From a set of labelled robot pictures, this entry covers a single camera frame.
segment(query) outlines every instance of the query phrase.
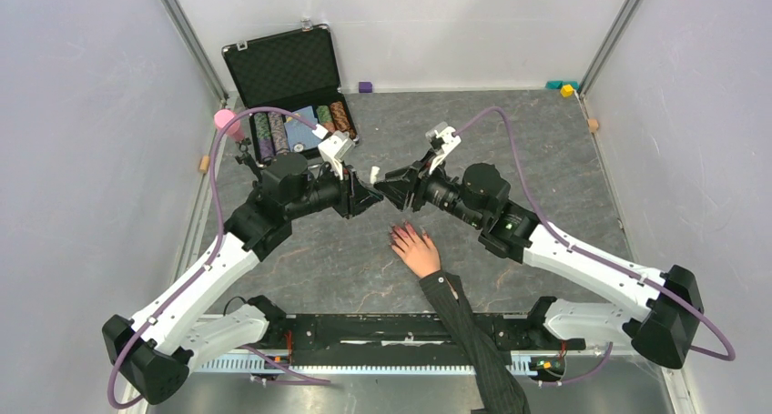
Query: purple cube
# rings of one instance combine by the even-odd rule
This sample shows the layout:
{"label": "purple cube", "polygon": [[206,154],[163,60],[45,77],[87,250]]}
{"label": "purple cube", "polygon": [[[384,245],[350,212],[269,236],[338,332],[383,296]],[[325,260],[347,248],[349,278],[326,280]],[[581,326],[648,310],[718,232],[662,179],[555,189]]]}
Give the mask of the purple cube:
{"label": "purple cube", "polygon": [[360,93],[371,93],[372,82],[360,82]]}

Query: case latch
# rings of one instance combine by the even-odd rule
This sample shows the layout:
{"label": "case latch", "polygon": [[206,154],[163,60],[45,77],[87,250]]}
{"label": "case latch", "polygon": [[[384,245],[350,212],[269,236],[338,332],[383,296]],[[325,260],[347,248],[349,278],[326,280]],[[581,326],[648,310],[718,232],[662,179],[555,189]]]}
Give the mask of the case latch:
{"label": "case latch", "polygon": [[304,16],[300,19],[300,26],[303,28],[303,32],[308,32],[313,29],[313,23],[311,19]]}

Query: case lid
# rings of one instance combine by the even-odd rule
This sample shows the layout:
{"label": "case lid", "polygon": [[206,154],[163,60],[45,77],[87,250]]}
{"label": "case lid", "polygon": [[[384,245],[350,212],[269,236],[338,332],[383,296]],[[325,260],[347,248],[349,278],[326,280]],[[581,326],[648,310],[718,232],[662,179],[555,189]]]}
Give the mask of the case lid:
{"label": "case lid", "polygon": [[227,45],[222,56],[246,107],[306,106],[340,86],[327,25]]}

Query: human hand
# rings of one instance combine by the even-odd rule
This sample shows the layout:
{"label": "human hand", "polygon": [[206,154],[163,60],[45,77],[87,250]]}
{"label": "human hand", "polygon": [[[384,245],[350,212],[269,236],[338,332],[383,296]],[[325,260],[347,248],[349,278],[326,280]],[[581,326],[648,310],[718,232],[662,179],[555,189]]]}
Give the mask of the human hand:
{"label": "human hand", "polygon": [[391,228],[391,248],[418,278],[440,271],[440,252],[426,231],[420,236],[410,223]]}

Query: black pinstripe sleeve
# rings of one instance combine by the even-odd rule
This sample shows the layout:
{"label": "black pinstripe sleeve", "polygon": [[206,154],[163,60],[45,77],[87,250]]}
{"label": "black pinstripe sleeve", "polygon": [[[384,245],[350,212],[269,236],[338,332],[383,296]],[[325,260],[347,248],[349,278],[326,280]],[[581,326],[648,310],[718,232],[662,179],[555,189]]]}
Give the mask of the black pinstripe sleeve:
{"label": "black pinstripe sleeve", "polygon": [[493,341],[475,325],[472,307],[463,294],[461,279],[440,270],[421,279],[419,284],[453,341],[463,348],[474,366],[477,389],[485,406],[484,410],[474,412],[530,414],[523,388],[506,369]]}

